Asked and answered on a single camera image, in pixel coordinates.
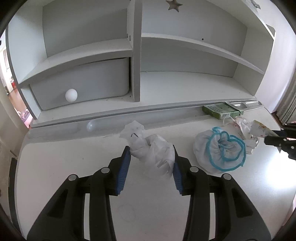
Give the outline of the grey curtain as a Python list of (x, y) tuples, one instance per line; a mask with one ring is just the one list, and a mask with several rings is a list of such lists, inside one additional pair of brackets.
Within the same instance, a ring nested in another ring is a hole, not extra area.
[(295, 72), (287, 88), (284, 98), (277, 108), (277, 117), (282, 124), (295, 121), (295, 96), (296, 96)]

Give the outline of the white round drawer knob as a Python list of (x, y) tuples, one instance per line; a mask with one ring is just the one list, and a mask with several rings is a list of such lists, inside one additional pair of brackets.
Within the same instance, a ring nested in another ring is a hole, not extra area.
[(65, 93), (65, 98), (67, 102), (75, 102), (78, 98), (78, 92), (75, 89), (69, 89)]

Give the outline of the pink white snack packet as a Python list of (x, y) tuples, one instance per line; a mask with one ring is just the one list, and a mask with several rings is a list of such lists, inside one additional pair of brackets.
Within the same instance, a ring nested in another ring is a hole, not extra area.
[(254, 120), (251, 124), (251, 129), (249, 132), (251, 135), (260, 137), (260, 138), (265, 138), (267, 136), (274, 136), (275, 133), (270, 130), (267, 126), (262, 124), (261, 122)]

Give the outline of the white blue-trimmed cloth bundle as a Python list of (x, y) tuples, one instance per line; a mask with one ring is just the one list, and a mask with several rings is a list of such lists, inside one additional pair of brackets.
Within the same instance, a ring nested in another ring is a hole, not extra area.
[(245, 142), (217, 126), (196, 135), (193, 152), (198, 164), (212, 174), (234, 171), (246, 160)]

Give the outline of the printed wrapper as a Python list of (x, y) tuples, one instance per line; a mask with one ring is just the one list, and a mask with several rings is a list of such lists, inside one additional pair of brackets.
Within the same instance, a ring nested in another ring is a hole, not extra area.
[(234, 128), (236, 128), (236, 131), (238, 132), (240, 138), (245, 143), (245, 149), (246, 153), (248, 155), (253, 154), (254, 149), (259, 144), (258, 137), (252, 135), (250, 133), (251, 131), (251, 125), (252, 123), (249, 122), (246, 118), (242, 116), (237, 116), (236, 118), (228, 117), (223, 119), (223, 125), (232, 125)]

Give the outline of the green carton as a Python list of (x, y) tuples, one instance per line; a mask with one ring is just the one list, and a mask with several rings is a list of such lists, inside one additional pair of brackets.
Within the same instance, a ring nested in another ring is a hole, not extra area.
[(219, 102), (202, 106), (202, 111), (218, 120), (236, 118), (244, 114), (243, 110), (229, 102)]

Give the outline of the grey white desk hutch shelf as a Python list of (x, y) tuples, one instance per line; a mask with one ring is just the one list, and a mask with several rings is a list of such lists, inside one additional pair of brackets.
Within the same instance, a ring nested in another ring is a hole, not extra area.
[[(137, 109), (254, 99), (275, 30), (255, 1), (18, 1), (6, 30), (13, 78), (49, 126)], [(129, 59), (126, 95), (42, 110), (30, 84)]]

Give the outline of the grey drawer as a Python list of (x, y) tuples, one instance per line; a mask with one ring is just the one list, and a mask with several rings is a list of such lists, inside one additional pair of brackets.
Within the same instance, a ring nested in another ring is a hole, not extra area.
[(44, 80), (30, 84), (42, 110), (68, 105), (66, 92), (77, 91), (83, 102), (126, 95), (129, 91), (130, 60), (120, 58), (84, 64), (52, 74)]

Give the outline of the white knotted plastic bag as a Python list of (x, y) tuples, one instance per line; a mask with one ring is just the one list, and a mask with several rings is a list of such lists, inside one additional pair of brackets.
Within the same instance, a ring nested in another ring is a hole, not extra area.
[(175, 163), (172, 143), (157, 134), (144, 136), (144, 126), (133, 121), (121, 131), (120, 138), (127, 140), (130, 153), (144, 164), (144, 175), (158, 180), (170, 179)]

